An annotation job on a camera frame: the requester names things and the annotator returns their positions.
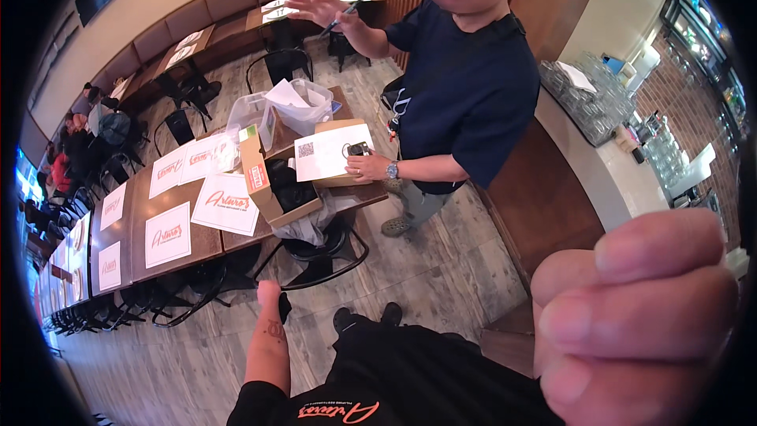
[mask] cardboard box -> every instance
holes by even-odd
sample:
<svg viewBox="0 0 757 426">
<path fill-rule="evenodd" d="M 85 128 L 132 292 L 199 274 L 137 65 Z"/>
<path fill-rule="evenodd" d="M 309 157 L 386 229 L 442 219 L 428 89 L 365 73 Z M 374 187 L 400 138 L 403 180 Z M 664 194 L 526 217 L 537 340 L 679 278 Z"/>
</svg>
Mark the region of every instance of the cardboard box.
<svg viewBox="0 0 757 426">
<path fill-rule="evenodd" d="M 316 198 L 308 204 L 284 214 L 279 200 L 271 190 L 270 179 L 266 171 L 266 158 L 263 157 L 256 125 L 239 132 L 239 152 L 241 153 L 241 165 L 244 169 L 244 180 L 247 182 L 247 192 L 260 210 L 260 214 L 274 229 L 290 224 L 323 207 L 320 198 Z M 271 155 L 270 158 L 289 159 L 294 158 L 294 156 L 295 146 L 292 145 L 276 155 Z"/>
<path fill-rule="evenodd" d="M 316 133 L 334 130 L 336 128 L 350 127 L 352 125 L 362 125 L 365 121 L 362 118 L 347 118 L 345 120 L 330 120 L 327 122 L 321 122 L 316 124 Z M 325 177 L 324 179 L 317 179 L 313 181 L 315 187 L 343 187 L 343 186 L 361 186 L 370 185 L 373 181 L 365 181 L 364 183 L 355 183 L 355 175 L 339 175 L 332 177 Z"/>
</svg>

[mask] tattoo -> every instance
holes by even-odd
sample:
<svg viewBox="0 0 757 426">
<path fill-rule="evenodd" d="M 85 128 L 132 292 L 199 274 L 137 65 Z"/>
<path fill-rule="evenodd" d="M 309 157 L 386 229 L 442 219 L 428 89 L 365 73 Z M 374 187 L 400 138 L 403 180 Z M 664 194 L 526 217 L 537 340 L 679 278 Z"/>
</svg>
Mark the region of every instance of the tattoo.
<svg viewBox="0 0 757 426">
<path fill-rule="evenodd" d="M 268 320 L 268 335 L 275 337 L 279 340 L 279 342 L 281 342 L 282 340 L 286 342 L 284 326 L 282 326 L 281 322 L 279 321 L 274 321 L 273 319 Z"/>
</svg>

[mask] navy blue t-shirt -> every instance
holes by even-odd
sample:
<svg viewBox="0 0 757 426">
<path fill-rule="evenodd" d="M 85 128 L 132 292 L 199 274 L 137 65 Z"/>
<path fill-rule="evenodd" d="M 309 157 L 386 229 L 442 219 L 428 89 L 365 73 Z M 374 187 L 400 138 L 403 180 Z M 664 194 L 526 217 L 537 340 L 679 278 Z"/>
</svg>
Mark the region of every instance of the navy blue t-shirt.
<svg viewBox="0 0 757 426">
<path fill-rule="evenodd" d="M 400 118 L 403 159 L 452 155 L 478 185 L 488 188 L 531 122 L 539 95 L 539 71 L 521 33 L 488 41 L 459 65 L 445 62 L 471 34 L 452 15 L 423 0 L 402 22 L 386 28 L 389 43 L 410 52 L 403 87 L 447 71 L 412 97 Z M 414 181 L 427 194 L 449 194 L 458 183 Z"/>
</svg>

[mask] small camera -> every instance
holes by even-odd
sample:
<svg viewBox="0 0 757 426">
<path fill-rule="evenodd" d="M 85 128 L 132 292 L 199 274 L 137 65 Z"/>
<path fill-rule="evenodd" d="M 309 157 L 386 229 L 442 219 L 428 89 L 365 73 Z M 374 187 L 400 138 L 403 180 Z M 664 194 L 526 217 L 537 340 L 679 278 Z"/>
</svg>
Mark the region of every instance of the small camera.
<svg viewBox="0 0 757 426">
<path fill-rule="evenodd" d="M 370 156 L 371 151 L 366 142 L 360 142 L 347 148 L 347 154 L 349 156 Z"/>
</svg>

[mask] qr code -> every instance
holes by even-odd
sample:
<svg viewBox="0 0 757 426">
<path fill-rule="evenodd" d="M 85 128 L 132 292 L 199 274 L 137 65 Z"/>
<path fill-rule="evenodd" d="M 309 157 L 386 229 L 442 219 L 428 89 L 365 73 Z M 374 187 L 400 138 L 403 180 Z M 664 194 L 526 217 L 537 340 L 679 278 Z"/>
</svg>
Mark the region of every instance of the qr code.
<svg viewBox="0 0 757 426">
<path fill-rule="evenodd" d="M 309 144 L 305 144 L 305 145 L 300 145 L 297 148 L 297 154 L 298 154 L 298 158 L 315 155 L 316 150 L 313 148 L 313 142 L 310 142 Z"/>
</svg>

